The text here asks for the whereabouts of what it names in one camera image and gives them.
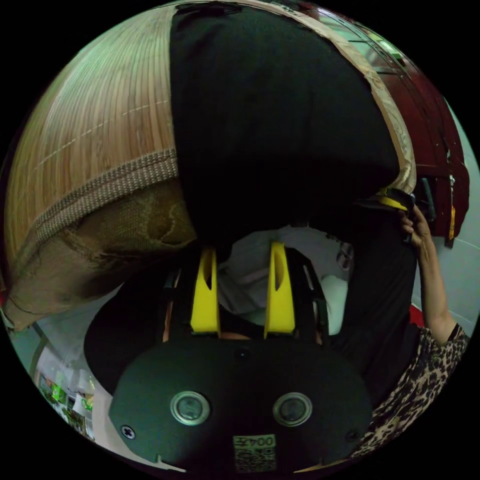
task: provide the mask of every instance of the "orange tag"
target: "orange tag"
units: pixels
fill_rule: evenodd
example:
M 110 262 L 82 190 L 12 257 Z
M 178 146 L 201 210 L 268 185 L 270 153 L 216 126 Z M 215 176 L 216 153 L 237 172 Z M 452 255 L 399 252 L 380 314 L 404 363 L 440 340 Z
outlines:
M 450 214 L 450 232 L 448 233 L 448 239 L 452 240 L 455 233 L 455 207 L 451 208 Z

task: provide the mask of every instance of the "qr code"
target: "qr code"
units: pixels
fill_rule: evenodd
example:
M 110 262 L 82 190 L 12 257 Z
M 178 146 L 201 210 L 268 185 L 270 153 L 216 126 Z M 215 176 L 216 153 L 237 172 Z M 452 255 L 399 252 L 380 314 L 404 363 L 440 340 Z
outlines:
M 235 463 L 238 474 L 274 472 L 277 469 L 274 448 L 235 449 Z

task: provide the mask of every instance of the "patterned brown fabric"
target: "patterned brown fabric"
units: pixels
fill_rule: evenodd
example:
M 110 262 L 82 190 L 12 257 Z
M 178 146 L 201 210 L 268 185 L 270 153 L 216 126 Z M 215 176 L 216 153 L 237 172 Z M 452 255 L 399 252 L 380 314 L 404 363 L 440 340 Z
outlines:
M 415 358 L 395 390 L 373 412 L 368 433 L 352 459 L 371 453 L 404 432 L 438 397 L 458 365 L 467 345 L 465 332 L 456 327 L 453 338 L 440 346 L 427 328 L 421 329 Z
M 141 190 L 45 242 L 13 285 L 3 311 L 23 330 L 106 295 L 195 237 L 178 180 Z

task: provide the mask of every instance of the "stitching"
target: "stitching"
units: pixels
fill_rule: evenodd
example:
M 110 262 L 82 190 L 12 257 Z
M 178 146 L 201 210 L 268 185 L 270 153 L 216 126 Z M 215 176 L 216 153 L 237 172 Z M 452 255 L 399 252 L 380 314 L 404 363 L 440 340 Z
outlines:
M 132 108 L 131 110 L 129 111 L 126 111 L 124 113 L 122 113 L 120 115 L 120 117 L 124 117 L 125 115 L 128 115 L 132 112 L 138 112 L 139 110 L 142 110 L 142 109 L 146 109 L 148 107 L 153 107 L 154 105 L 160 105 L 160 104 L 166 104 L 167 102 L 169 102 L 169 100 L 160 100 L 160 101 L 157 101 L 155 103 L 150 103 L 148 105 L 143 105 L 143 106 L 139 106 L 137 108 Z M 113 122 L 115 120 L 115 118 L 109 118 L 108 120 L 105 120 L 103 121 L 102 123 L 99 123 L 98 125 L 90 128 L 89 130 L 87 131 L 84 131 L 79 137 L 77 138 L 74 138 L 73 140 L 70 140 L 68 143 L 66 143 L 65 145 L 61 146 L 60 148 L 58 148 L 57 150 L 55 150 L 54 152 L 52 152 L 50 155 L 46 156 L 44 159 L 42 159 L 38 165 L 33 169 L 33 171 L 37 170 L 40 165 L 42 165 L 43 163 L 45 163 L 48 159 L 52 158 L 53 156 L 55 156 L 56 154 L 58 154 L 59 152 L 61 152 L 62 150 L 66 149 L 67 147 L 69 147 L 72 143 L 76 142 L 78 138 L 81 138 L 81 137 L 84 137 L 85 135 L 88 135 L 88 134 L 91 134 L 94 130 L 96 129 L 99 129 L 100 127 L 103 127 L 104 125 L 106 125 L 108 122 Z

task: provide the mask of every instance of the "beige fabric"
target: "beige fabric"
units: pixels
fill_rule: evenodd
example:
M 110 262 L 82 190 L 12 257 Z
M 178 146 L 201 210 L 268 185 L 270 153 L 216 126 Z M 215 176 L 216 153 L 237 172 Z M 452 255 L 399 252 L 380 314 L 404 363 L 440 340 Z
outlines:
M 7 186 L 11 270 L 28 259 L 17 259 L 26 243 L 36 250 L 106 203 L 178 176 L 169 71 L 175 11 L 149 10 L 101 35 L 33 110 Z
M 3 312 L 23 330 L 106 295 L 194 239 L 178 180 L 154 185 L 87 215 L 43 244 L 13 284 Z

